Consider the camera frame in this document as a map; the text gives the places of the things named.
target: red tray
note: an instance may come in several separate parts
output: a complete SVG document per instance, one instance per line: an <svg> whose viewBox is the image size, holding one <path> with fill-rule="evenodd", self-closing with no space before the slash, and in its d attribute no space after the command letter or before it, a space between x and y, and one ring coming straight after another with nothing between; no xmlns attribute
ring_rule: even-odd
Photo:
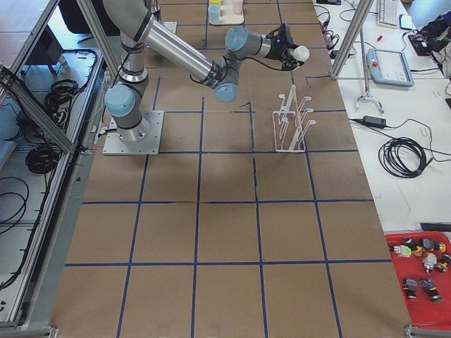
<svg viewBox="0 0 451 338"><path fill-rule="evenodd" d="M445 253L451 254L450 240L442 232L409 232L406 234L388 234L385 236L388 245L404 244L404 237L410 237L416 242L423 238L432 239L435 242L442 242L446 245ZM442 257L438 251L433 252L437 259ZM413 278L419 283L419 280L430 277L437 287L442 301L432 302L429 295L421 286L416 291L417 299L406 298L404 290L404 299L409 311L412 324L421 329L427 330L451 330L451 268L446 273L439 273L434 270L430 275L426 273L421 262L421 257L411 256L410 258L398 257L396 253L391 253L393 264L402 289L404 278Z"/></svg>

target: mounting plate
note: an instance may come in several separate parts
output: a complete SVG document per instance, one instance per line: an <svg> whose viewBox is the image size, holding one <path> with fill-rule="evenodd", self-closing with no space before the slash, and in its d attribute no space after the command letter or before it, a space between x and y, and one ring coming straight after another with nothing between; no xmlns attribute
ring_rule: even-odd
<svg viewBox="0 0 451 338"><path fill-rule="evenodd" d="M158 155L164 111L144 111L142 117L150 124L149 135L145 139L134 143L125 143L119 138L117 132L110 132L106 136L103 155ZM109 129L116 129L114 119L111 119Z"/></svg>

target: metal stand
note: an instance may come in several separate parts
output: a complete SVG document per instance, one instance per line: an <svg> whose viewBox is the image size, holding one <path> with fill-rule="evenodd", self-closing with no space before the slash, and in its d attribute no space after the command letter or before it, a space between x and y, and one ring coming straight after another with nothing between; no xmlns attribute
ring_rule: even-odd
<svg viewBox="0 0 451 338"><path fill-rule="evenodd" d="M305 96L301 103L297 103L296 86L292 85L290 93L286 99L285 94L279 94L282 104L278 111L273 111L273 131L274 144L276 151L279 153L304 153L307 148L305 146L305 134L311 125L316 123L315 120L308 120L304 123L308 113L313 112L312 108L304 108L307 101L311 101L310 96ZM294 104L294 111L291 111L291 105Z"/></svg>
<svg viewBox="0 0 451 338"><path fill-rule="evenodd" d="M142 117L150 124L150 131L145 139L137 142L123 142L117 132L110 132L106 136L103 155L158 155L164 112L143 111ZM116 128L114 119L111 119L109 128Z"/></svg>
<svg viewBox="0 0 451 338"><path fill-rule="evenodd" d="M359 102L373 103L373 104L377 105L379 113L383 114L384 111L382 109L382 104L377 99L375 99L374 97L372 97L369 94L368 65L366 64L366 56L365 56L365 49L364 49L364 33L363 33L362 29L360 29L360 47L362 49L362 60L363 60L363 64L364 64L365 95L361 95L357 98L357 100L355 101L355 109L356 109L356 111L359 110L359 108L360 108Z"/></svg>
<svg viewBox="0 0 451 338"><path fill-rule="evenodd" d="M365 22L366 16L368 15L368 12L369 12L372 4L373 4L373 0L359 2L359 5L355 10L354 16L352 17L350 26L346 31L345 37L343 38L343 43L340 47L340 50L338 51L335 62L333 63L332 68L330 70L330 77L333 80L338 79L338 75L340 74L343 66L345 65L345 62L347 60L347 57L350 54L352 45L355 42L357 34L360 32L360 45L362 48L362 59L363 59L364 76L365 76L365 95L362 95L357 99L356 108L357 109L359 108L359 102L372 102L377 105L380 113L384 113L384 111L382 109L382 104L369 94L369 78L368 78L367 67L366 67L364 37L363 37L363 32L362 32L362 26Z"/></svg>

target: tablet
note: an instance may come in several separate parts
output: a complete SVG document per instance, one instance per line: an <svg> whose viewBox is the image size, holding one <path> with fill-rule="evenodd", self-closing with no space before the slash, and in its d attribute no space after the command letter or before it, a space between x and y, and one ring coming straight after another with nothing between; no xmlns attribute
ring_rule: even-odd
<svg viewBox="0 0 451 338"><path fill-rule="evenodd" d="M366 59L375 83L399 87L414 85L406 56L401 51L370 49Z"/></svg>

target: pink cup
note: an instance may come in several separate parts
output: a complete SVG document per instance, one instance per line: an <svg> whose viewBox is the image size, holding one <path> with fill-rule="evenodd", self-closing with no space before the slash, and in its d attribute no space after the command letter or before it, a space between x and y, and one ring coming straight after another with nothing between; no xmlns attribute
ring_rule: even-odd
<svg viewBox="0 0 451 338"><path fill-rule="evenodd" d="M232 11L234 14L242 13L242 0L232 0Z"/></svg>

